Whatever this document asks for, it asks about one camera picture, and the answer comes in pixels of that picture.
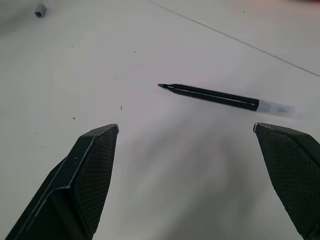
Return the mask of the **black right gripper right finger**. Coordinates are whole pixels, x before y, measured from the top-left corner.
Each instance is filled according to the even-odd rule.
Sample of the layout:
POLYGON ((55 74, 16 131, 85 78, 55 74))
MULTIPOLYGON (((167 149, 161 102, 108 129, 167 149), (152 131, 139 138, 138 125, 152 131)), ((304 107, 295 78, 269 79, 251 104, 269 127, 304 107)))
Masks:
POLYGON ((320 143, 311 135, 254 124, 272 186, 303 240, 320 240, 320 143))

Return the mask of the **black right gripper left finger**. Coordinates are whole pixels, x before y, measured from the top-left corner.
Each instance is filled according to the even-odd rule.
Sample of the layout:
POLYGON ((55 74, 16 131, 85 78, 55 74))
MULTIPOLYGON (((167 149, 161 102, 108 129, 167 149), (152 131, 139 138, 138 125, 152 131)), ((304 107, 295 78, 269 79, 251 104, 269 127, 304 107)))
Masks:
POLYGON ((92 240, 109 191, 117 124, 81 135, 47 175, 5 240, 92 240))

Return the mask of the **black marker pen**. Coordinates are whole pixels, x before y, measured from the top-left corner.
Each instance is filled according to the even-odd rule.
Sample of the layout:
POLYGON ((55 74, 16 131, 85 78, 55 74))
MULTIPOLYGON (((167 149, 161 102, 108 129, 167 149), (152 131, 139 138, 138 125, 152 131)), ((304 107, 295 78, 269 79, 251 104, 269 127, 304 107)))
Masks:
POLYGON ((295 112, 295 109, 292 106, 184 84, 159 83, 158 86, 177 95, 249 110, 252 112, 268 113, 286 117, 292 116, 295 112))

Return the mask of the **grey pen cap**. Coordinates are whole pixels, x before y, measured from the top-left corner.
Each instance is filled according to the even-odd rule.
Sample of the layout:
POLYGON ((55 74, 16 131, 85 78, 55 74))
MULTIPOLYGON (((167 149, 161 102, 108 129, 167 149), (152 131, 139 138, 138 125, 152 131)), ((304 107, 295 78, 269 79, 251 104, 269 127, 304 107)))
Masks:
POLYGON ((43 18, 46 14, 47 7, 43 3, 39 3, 35 9, 35 16, 37 18, 43 18))

